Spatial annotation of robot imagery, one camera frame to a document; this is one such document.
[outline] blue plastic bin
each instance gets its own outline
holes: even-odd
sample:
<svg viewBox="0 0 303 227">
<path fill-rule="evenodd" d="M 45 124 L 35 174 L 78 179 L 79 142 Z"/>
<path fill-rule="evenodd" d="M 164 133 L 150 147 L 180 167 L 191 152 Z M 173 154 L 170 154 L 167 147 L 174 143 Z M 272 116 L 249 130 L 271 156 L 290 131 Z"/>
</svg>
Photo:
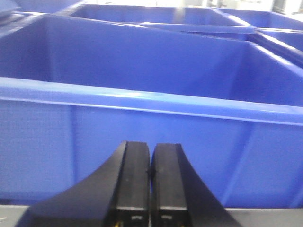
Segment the blue plastic bin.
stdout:
<svg viewBox="0 0 303 227">
<path fill-rule="evenodd" d="M 143 7 L 118 5 L 79 4 L 67 8 L 61 15 L 95 20 L 131 23 L 147 27 L 180 31 L 243 32 L 253 33 L 254 28 L 244 21 L 230 19 L 216 9 L 173 7 Z"/>
<path fill-rule="evenodd" d="M 282 14 L 265 11 L 220 9 L 224 13 L 236 16 L 258 28 L 282 28 L 303 30 L 303 22 L 291 19 Z"/>
<path fill-rule="evenodd" d="M 14 1 L 20 6 L 20 11 L 55 13 L 77 2 L 81 2 L 83 0 L 14 0 Z"/>
<path fill-rule="evenodd" d="M 182 143 L 226 207 L 302 206 L 303 69 L 244 41 L 27 24 L 0 34 L 0 198 L 54 195 L 135 140 Z"/>
</svg>

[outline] blue plastic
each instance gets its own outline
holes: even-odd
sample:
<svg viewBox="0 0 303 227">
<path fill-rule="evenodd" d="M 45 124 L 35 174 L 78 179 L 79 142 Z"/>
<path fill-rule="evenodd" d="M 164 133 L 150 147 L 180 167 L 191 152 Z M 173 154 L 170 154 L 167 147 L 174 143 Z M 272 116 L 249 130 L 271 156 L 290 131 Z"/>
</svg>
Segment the blue plastic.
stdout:
<svg viewBox="0 0 303 227">
<path fill-rule="evenodd" d="M 303 51 L 303 42 L 302 42 L 303 32 L 287 31 L 287 30 L 261 30 L 261 32 L 271 37 L 274 37 L 275 39 L 291 47 L 294 47 L 299 51 Z"/>
<path fill-rule="evenodd" d="M 253 34 L 219 32 L 194 32 L 193 34 L 254 42 L 272 53 L 283 57 L 285 60 L 303 68 L 302 32 L 267 29 L 256 31 Z"/>
<path fill-rule="evenodd" d="M 95 20 L 123 22 L 166 30 L 252 33 L 254 28 L 244 21 L 236 21 L 216 9 L 173 7 L 143 7 L 79 4 L 61 15 Z"/>
<path fill-rule="evenodd" d="M 275 12 L 237 9 L 220 9 L 220 11 L 230 14 L 230 17 L 236 16 L 258 28 L 303 30 L 303 22 L 291 19 Z"/>
<path fill-rule="evenodd" d="M 303 69 L 250 42 L 43 15 L 0 34 L 0 198 L 40 200 L 122 140 L 182 143 L 226 207 L 303 202 Z"/>
<path fill-rule="evenodd" d="M 83 0 L 14 0 L 14 1 L 21 7 L 20 11 L 55 13 Z"/>
<path fill-rule="evenodd" d="M 18 13 L 12 13 L 9 16 L 0 18 L 0 28 L 3 26 L 6 26 L 9 23 L 16 22 L 24 17 L 25 17 L 25 15 L 18 14 Z"/>
<path fill-rule="evenodd" d="M 0 19 L 16 11 L 19 6 L 12 0 L 1 0 L 0 1 Z"/>
</svg>

